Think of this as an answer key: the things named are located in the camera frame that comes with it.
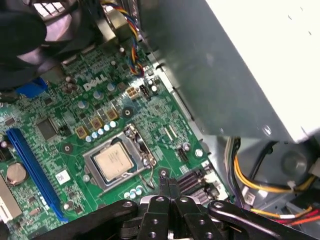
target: fan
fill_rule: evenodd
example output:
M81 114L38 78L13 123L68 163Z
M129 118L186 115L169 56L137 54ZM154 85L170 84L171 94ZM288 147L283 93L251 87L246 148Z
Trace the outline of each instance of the fan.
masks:
M77 0L0 0L0 93L48 71L97 35Z

